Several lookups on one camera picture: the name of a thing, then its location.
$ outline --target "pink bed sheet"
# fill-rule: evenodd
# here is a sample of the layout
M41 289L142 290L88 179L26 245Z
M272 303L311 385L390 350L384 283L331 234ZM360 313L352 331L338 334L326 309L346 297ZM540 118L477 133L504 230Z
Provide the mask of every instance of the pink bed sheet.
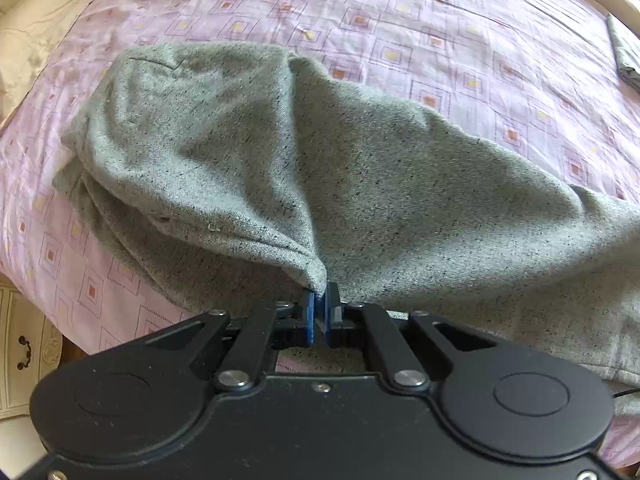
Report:
M640 96L616 76L592 0L95 0L0 137L0 271L87 352L188 313L52 190L70 156L64 126L124 48L229 40L286 46L572 184L639 201ZM640 460L632 433L635 419L616 421L603 452L616 466Z

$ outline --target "speckled fabric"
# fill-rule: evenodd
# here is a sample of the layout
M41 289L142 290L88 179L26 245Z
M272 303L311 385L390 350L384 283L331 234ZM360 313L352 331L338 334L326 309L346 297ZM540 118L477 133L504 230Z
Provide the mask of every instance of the speckled fabric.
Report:
M251 43L121 54L54 180L198 312L321 292L422 308L637 383L640 210L430 108Z

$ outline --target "folded cloth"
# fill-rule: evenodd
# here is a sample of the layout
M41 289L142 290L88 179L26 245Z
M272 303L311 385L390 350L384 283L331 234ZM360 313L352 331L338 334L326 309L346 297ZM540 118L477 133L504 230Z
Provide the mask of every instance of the folded cloth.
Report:
M607 27L618 74L640 91L640 40L613 14L607 16Z
M640 383L640 209L251 43L121 54L54 186L173 302L431 310Z

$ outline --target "mattress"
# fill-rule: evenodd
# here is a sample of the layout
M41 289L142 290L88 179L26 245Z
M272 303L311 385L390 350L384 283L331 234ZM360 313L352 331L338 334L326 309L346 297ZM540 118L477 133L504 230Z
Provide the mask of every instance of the mattress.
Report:
M50 184L70 158L65 124L132 45L280 44L638 203L640 96L616 75L604 17L593 0L94 0L0 137L0 272L87 352L189 315L100 247Z

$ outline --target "drawer handle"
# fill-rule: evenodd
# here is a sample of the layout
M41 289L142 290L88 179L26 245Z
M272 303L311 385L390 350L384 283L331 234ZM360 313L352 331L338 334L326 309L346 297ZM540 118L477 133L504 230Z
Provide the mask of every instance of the drawer handle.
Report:
M31 345L29 344L29 340L23 335L18 338L18 343L27 347L27 362L18 363L18 370L24 370L25 368L28 368L29 363L31 363Z

